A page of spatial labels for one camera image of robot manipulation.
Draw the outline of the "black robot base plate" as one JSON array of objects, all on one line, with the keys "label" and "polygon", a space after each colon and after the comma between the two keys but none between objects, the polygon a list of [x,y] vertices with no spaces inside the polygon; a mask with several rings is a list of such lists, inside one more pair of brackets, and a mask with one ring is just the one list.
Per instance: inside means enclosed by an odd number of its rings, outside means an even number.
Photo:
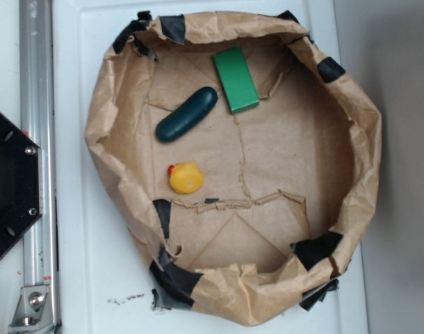
[{"label": "black robot base plate", "polygon": [[42,216],[40,148],[0,112],[0,260]]}]

